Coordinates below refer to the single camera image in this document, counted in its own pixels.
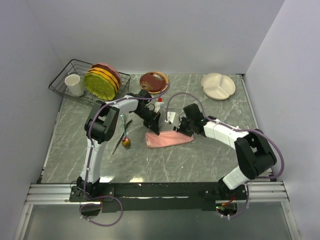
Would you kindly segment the iridescent metal spoon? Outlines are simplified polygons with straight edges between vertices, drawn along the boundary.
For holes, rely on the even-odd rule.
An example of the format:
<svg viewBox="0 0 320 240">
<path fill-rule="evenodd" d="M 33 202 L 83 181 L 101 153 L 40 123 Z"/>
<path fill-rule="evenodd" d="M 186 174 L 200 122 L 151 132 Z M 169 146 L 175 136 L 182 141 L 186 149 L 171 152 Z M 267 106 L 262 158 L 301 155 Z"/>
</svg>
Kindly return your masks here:
<svg viewBox="0 0 320 240">
<path fill-rule="evenodd" d="M 131 140 L 127 136 L 127 119 L 124 114 L 122 114 L 120 117 L 123 125 L 123 137 L 121 139 L 121 143 L 125 148 L 128 149 L 131 147 Z"/>
</svg>

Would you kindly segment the pink satin napkin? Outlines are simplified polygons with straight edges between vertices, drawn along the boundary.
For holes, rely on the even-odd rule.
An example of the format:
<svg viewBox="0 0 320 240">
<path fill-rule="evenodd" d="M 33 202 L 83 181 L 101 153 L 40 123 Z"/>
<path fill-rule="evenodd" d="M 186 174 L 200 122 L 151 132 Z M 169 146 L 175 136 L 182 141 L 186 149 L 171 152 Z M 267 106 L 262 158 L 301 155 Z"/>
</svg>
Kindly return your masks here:
<svg viewBox="0 0 320 240">
<path fill-rule="evenodd" d="M 159 135 L 154 132 L 147 132 L 145 134 L 145 140 L 148 148 L 164 148 L 190 143 L 194 140 L 194 137 L 187 136 L 174 130 L 169 130 L 161 131 Z"/>
</svg>

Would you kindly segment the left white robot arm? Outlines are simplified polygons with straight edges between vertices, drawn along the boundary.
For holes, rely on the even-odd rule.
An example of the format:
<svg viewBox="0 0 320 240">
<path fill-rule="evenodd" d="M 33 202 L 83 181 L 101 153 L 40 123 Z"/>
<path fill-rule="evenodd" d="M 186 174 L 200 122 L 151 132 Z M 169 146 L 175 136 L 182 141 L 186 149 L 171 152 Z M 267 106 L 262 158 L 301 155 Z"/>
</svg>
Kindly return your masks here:
<svg viewBox="0 0 320 240">
<path fill-rule="evenodd" d="M 107 142 L 115 133 L 121 115 L 134 113 L 143 120 L 143 125 L 157 136 L 160 134 L 161 114 L 148 108 L 152 96 L 146 90 L 138 94 L 128 93 L 113 101 L 97 100 L 84 125 L 87 137 L 87 151 L 84 167 L 76 186 L 88 201 L 94 201 L 99 194 L 101 163 Z"/>
</svg>

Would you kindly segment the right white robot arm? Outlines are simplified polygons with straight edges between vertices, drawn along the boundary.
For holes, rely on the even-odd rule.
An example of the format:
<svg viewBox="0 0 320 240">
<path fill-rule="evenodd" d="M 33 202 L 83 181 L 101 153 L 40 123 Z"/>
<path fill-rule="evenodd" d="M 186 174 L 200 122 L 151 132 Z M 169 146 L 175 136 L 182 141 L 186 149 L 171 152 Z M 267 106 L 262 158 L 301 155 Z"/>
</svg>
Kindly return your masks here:
<svg viewBox="0 0 320 240">
<path fill-rule="evenodd" d="M 277 163 L 267 139 L 258 129 L 253 131 L 238 131 L 218 119 L 207 119 L 197 104 L 193 103 L 183 108 L 185 114 L 176 130 L 186 136 L 193 134 L 217 140 L 235 150 L 237 167 L 222 177 L 212 191 L 214 196 L 230 199 L 242 191 L 244 184 L 257 179 L 266 170 Z"/>
</svg>

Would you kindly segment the black utensil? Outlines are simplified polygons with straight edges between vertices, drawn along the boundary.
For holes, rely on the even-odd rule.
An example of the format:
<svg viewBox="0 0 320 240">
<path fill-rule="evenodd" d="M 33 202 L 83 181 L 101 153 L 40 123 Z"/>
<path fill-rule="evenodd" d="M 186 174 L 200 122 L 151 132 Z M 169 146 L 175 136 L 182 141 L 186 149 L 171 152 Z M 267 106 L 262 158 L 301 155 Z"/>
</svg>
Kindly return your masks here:
<svg viewBox="0 0 320 240">
<path fill-rule="evenodd" d="M 115 147 L 113 148 L 113 150 L 112 150 L 112 152 L 111 152 L 112 155 L 115 153 L 115 151 L 117 150 L 118 146 L 120 145 L 123 137 L 125 136 L 125 132 L 127 131 L 127 128 L 128 128 L 128 126 L 131 124 L 132 121 L 133 121 L 133 120 L 131 119 L 131 120 L 129 120 L 129 121 L 126 123 L 125 128 L 124 128 L 124 132 L 123 132 L 122 136 L 121 136 L 120 139 L 117 141 Z"/>
</svg>

